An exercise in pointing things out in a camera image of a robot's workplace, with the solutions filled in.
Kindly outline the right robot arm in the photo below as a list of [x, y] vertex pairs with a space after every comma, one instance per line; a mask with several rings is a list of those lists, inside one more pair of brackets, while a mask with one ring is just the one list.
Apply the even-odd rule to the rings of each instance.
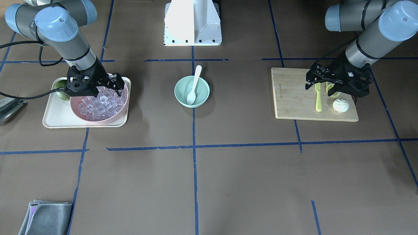
[[90, 0], [52, 0], [12, 4], [5, 10], [5, 21], [16, 33], [32, 38], [40, 46], [51, 46], [66, 61], [69, 70], [64, 92], [71, 97], [98, 96], [98, 87], [112, 89], [118, 96], [124, 80], [118, 73], [108, 74], [79, 28], [92, 24], [97, 11]]

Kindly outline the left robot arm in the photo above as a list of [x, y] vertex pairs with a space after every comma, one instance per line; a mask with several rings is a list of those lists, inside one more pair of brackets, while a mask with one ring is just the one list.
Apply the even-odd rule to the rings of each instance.
[[416, 0], [347, 0], [330, 6], [325, 15], [328, 31], [360, 31], [330, 65], [316, 61], [306, 73], [305, 89], [330, 82], [336, 92], [362, 98], [369, 94], [370, 67], [417, 33]]

